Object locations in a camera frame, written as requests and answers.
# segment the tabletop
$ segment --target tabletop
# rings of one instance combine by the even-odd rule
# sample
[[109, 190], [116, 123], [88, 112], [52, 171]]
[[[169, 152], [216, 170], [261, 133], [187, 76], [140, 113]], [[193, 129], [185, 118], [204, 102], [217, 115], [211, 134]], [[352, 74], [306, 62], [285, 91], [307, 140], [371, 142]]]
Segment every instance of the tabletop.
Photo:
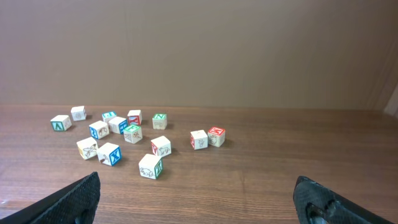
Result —
[[[292, 194], [300, 175], [398, 222], [398, 122], [380, 112], [86, 106], [87, 120], [53, 131], [50, 120], [70, 110], [0, 106], [0, 218], [97, 171], [95, 223], [298, 223]], [[142, 110], [143, 139], [112, 133], [98, 145], [120, 145], [121, 161], [85, 161], [76, 142], [90, 137], [88, 125], [129, 110]], [[152, 128], [156, 113], [167, 113], [166, 130]], [[225, 128], [224, 144], [194, 151], [190, 131], [212, 126]], [[141, 177], [138, 163], [159, 136], [172, 154], [158, 180]]]

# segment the wall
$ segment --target wall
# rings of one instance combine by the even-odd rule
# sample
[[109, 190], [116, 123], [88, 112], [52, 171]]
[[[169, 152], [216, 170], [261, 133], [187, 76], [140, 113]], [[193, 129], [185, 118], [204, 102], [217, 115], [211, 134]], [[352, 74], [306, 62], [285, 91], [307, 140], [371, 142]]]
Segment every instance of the wall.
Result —
[[0, 104], [383, 109], [396, 0], [2, 0]]

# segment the block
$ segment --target block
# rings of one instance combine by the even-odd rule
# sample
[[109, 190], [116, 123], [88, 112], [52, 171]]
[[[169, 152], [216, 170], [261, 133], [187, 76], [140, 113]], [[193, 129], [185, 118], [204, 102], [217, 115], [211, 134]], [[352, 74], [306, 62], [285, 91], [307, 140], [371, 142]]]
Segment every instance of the block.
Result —
[[113, 133], [123, 134], [124, 128], [127, 127], [127, 119], [117, 116], [109, 121], [109, 127]]
[[127, 114], [129, 125], [135, 124], [135, 125], [141, 125], [142, 122], [142, 114], [141, 110], [131, 110]]
[[155, 114], [152, 118], [152, 124], [154, 129], [166, 129], [167, 126], [167, 114]]
[[106, 112], [102, 114], [102, 120], [108, 123], [110, 120], [115, 118], [117, 115], [114, 111]]
[[101, 139], [109, 135], [108, 124], [105, 123], [104, 121], [97, 121], [89, 125], [89, 127], [90, 127], [91, 136], [95, 139]]
[[150, 143], [152, 144], [152, 152], [156, 156], [165, 157], [172, 153], [172, 145], [165, 136], [150, 140]]
[[208, 136], [204, 130], [191, 131], [191, 145], [194, 150], [207, 148]]
[[124, 140], [130, 143], [137, 143], [142, 139], [142, 129], [137, 125], [130, 125], [124, 129]]
[[163, 160], [159, 156], [146, 154], [138, 163], [139, 173], [143, 177], [158, 179], [163, 170]]
[[52, 129], [54, 131], [66, 131], [72, 126], [69, 115], [58, 115], [51, 119]]
[[83, 159], [89, 159], [97, 155], [98, 145], [93, 137], [78, 141], [76, 144]]
[[97, 155], [99, 162], [108, 166], [114, 166], [122, 159], [120, 146], [109, 142], [97, 150]]
[[86, 110], [84, 106], [75, 106], [70, 110], [74, 121], [82, 121], [86, 119]]
[[212, 127], [207, 132], [208, 143], [212, 146], [220, 147], [225, 141], [225, 129]]

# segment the red block face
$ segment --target red block face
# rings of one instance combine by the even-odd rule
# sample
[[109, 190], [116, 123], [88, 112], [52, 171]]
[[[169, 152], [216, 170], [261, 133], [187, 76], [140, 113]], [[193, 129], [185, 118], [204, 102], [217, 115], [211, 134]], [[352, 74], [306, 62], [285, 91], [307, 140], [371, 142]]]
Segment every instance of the red block face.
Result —
[[193, 148], [195, 148], [195, 140], [192, 135], [191, 135], [191, 145]]
[[209, 133], [215, 134], [215, 135], [217, 135], [217, 136], [221, 136], [224, 132], [225, 132], [225, 129], [217, 128], [217, 127], [212, 127], [212, 128], [209, 130]]
[[130, 116], [129, 117], [129, 125], [130, 124], [141, 125], [141, 121], [139, 120], [139, 116]]
[[157, 156], [157, 147], [155, 146], [154, 143], [151, 144], [152, 144], [152, 152]]

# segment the green block face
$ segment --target green block face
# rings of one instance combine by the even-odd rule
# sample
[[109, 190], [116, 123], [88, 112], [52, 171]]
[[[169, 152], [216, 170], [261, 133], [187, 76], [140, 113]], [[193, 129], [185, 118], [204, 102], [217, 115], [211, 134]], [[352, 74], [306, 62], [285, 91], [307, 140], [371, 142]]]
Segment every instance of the green block face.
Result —
[[140, 129], [141, 127], [140, 126], [137, 126], [137, 125], [130, 125], [130, 126], [128, 126], [128, 127], [126, 127], [126, 128], [124, 128], [124, 132], [128, 132], [128, 133], [133, 133], [134, 131], [137, 131], [138, 129]]
[[63, 128], [63, 124], [61, 121], [52, 121], [51, 125], [52, 125], [52, 129], [54, 129], [54, 131], [64, 131], [65, 130]]
[[155, 114], [154, 119], [166, 119], [166, 114]]
[[155, 166], [155, 177], [156, 179], [159, 177], [160, 173], [163, 170], [163, 161], [162, 159]]

